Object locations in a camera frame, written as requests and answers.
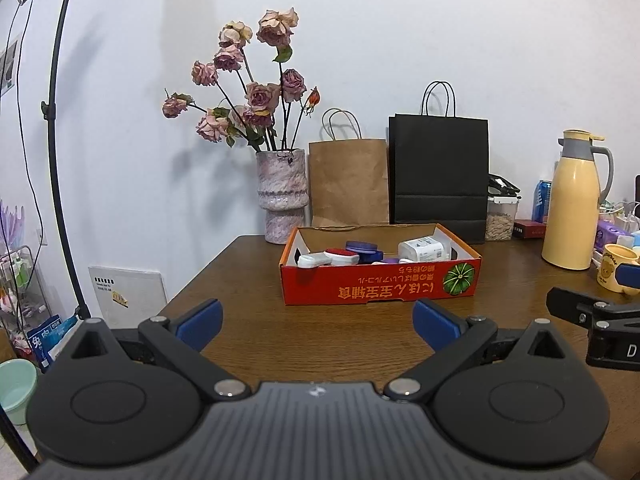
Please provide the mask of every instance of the red cardboard box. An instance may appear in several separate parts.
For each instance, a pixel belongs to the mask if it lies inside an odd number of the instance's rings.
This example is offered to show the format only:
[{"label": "red cardboard box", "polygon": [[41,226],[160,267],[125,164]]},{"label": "red cardboard box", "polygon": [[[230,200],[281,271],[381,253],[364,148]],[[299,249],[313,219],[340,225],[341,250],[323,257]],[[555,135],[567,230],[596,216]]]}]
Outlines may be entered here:
[{"label": "red cardboard box", "polygon": [[[398,244],[423,236],[448,240],[452,260],[423,264],[322,266],[300,269],[296,255],[343,248],[347,240],[372,242],[385,257],[398,256]],[[415,301],[418,298],[472,296],[482,258],[440,224],[295,229],[280,259],[284,302],[288,305]]]}]

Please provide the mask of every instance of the mint green bowl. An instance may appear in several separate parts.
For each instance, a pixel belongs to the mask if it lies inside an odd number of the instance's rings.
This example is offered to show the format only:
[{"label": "mint green bowl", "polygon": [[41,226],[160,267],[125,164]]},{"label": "mint green bowl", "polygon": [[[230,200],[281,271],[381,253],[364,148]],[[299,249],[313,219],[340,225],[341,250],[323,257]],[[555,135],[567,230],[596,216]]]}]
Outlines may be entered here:
[{"label": "mint green bowl", "polygon": [[0,364],[0,404],[16,426],[26,423],[24,414],[36,389],[36,378],[36,367],[26,359]]}]

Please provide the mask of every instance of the framed picture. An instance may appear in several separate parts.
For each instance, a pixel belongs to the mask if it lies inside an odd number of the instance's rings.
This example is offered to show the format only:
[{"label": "framed picture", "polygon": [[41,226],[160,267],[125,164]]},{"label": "framed picture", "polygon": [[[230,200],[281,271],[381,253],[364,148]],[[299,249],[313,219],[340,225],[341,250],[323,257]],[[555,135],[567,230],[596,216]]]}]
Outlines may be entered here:
[{"label": "framed picture", "polygon": [[15,72],[18,63],[16,58],[19,52],[21,39],[21,37],[17,38],[9,45],[9,50],[7,51],[8,55],[6,52],[0,54],[0,70],[4,67],[2,81],[0,84],[0,96],[4,95],[5,92],[15,86]]}]

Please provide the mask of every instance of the pink rose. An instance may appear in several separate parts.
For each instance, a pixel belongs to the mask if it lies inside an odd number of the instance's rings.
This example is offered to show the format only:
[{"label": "pink rose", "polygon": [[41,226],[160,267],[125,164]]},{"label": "pink rose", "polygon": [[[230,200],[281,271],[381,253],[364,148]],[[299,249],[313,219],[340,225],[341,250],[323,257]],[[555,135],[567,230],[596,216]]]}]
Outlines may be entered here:
[{"label": "pink rose", "polygon": [[220,142],[222,137],[226,137],[228,126],[229,121],[226,117],[214,117],[209,111],[206,116],[201,118],[196,131],[203,139]]},{"label": "pink rose", "polygon": [[227,70],[228,72],[240,70],[240,63],[243,61],[244,57],[242,56],[242,52],[240,52],[240,49],[234,44],[224,46],[213,57],[213,63],[216,65],[216,68]]},{"label": "pink rose", "polygon": [[242,115],[242,118],[251,126],[263,126],[265,128],[273,126],[273,115],[271,114],[257,115],[249,109]]},{"label": "pink rose", "polygon": [[267,86],[258,83],[249,83],[246,86],[246,95],[244,96],[251,107],[252,113],[265,115],[265,111],[273,114],[278,107],[278,99],[280,97],[280,85],[269,83]]},{"label": "pink rose", "polygon": [[196,61],[191,70],[191,77],[196,85],[211,86],[218,80],[218,72],[215,64]]},{"label": "pink rose", "polygon": [[300,101],[304,92],[306,92],[305,79],[293,68],[285,70],[282,74],[284,102]]},{"label": "pink rose", "polygon": [[187,101],[178,99],[174,96],[165,99],[162,105],[162,113],[167,119],[175,119],[183,111],[187,109]]},{"label": "pink rose", "polygon": [[231,120],[231,124],[236,128],[244,128],[244,124],[242,124],[242,119],[244,119],[244,115],[250,110],[248,106],[244,105],[236,105],[229,112],[229,120]]},{"label": "pink rose", "polygon": [[218,39],[220,46],[235,45],[238,48],[244,48],[247,43],[251,43],[254,32],[243,22],[228,22],[220,31]]},{"label": "pink rose", "polygon": [[286,46],[291,42],[291,29],[298,24],[298,15],[293,7],[287,12],[267,10],[258,24],[260,30],[255,35],[258,41],[271,46]]}]

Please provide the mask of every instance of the yellow mug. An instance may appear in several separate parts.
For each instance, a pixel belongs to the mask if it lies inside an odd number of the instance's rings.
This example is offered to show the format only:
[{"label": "yellow mug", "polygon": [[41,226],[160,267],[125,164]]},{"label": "yellow mug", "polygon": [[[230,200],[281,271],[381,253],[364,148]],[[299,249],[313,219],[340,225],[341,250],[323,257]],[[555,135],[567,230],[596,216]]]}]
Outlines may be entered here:
[{"label": "yellow mug", "polygon": [[638,256],[631,249],[617,244],[607,244],[604,246],[602,263],[598,269],[598,283],[612,292],[624,292],[630,296],[638,294],[640,288],[619,285],[616,281],[616,269],[620,264],[632,264],[640,266]]}]

